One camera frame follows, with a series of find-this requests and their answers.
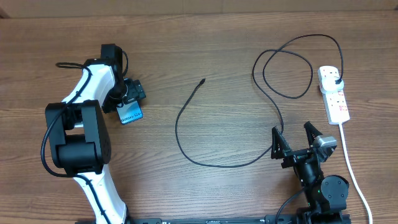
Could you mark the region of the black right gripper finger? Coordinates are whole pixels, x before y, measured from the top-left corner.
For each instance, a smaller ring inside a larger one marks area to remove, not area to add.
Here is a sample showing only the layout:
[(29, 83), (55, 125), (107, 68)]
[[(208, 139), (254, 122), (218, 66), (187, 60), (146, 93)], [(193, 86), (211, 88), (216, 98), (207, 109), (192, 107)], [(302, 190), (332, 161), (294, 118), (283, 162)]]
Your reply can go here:
[(272, 128), (272, 156), (284, 156), (286, 153), (290, 152), (292, 149), (289, 146), (286, 139), (283, 137), (282, 133), (276, 128)]
[(307, 134), (308, 145), (312, 146), (315, 138), (321, 136), (322, 133), (309, 121), (304, 124), (304, 128)]

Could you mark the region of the blue Samsung Galaxy smartphone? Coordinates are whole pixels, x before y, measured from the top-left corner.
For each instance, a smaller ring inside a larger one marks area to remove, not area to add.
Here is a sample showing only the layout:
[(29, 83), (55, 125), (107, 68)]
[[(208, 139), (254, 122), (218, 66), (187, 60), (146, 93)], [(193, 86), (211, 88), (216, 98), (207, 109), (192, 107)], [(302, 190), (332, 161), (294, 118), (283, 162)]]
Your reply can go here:
[(123, 105), (121, 108), (117, 108), (117, 112), (121, 124), (129, 124), (144, 117), (141, 107), (137, 101), (128, 105)]

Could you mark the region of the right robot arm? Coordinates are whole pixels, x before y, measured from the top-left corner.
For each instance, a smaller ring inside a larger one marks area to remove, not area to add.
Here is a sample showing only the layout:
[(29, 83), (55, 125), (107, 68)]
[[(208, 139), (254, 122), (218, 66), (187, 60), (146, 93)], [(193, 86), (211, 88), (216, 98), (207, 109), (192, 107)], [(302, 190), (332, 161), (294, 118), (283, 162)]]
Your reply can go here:
[[(302, 189), (288, 198), (275, 215), (265, 216), (267, 223), (348, 224), (350, 216), (343, 214), (347, 208), (349, 182), (340, 175), (324, 176), (321, 163), (325, 162), (337, 147), (333, 136), (322, 134), (311, 122), (304, 124), (308, 147), (292, 150), (282, 132), (272, 128), (271, 158), (281, 159), (282, 168), (293, 168)], [(293, 215), (282, 211), (293, 199), (304, 194), (308, 206), (298, 208)]]

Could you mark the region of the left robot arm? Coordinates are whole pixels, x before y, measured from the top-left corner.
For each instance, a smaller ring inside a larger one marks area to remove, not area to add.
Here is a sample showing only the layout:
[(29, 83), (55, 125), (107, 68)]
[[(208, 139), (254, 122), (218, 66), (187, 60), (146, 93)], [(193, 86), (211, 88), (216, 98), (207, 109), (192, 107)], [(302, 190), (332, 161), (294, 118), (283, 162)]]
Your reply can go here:
[(103, 44), (99, 58), (56, 66), (79, 69), (82, 76), (68, 96), (45, 109), (42, 165), (49, 174), (78, 183), (94, 211), (93, 223), (132, 223), (111, 177), (111, 140), (103, 118), (116, 112), (121, 124), (129, 124), (144, 116), (140, 102), (146, 94), (139, 80), (126, 77), (127, 53)]

